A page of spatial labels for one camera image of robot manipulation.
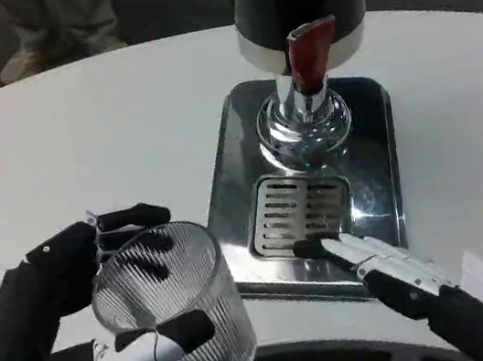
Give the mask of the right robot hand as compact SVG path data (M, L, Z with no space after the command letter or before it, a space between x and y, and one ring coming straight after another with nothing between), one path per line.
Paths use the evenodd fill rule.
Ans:
M327 260L353 275L369 294L428 328L472 361L483 361L483 302L440 268L380 239L340 234L298 240L297 258Z

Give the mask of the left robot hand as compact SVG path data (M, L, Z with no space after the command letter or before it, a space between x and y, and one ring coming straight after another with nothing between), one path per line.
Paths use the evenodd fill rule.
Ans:
M210 341L214 323L191 310L164 324L122 330L110 344L53 348L60 319L90 305L99 268L170 216L168 208L138 203L75 222L28 252L0 282L0 361L178 361Z

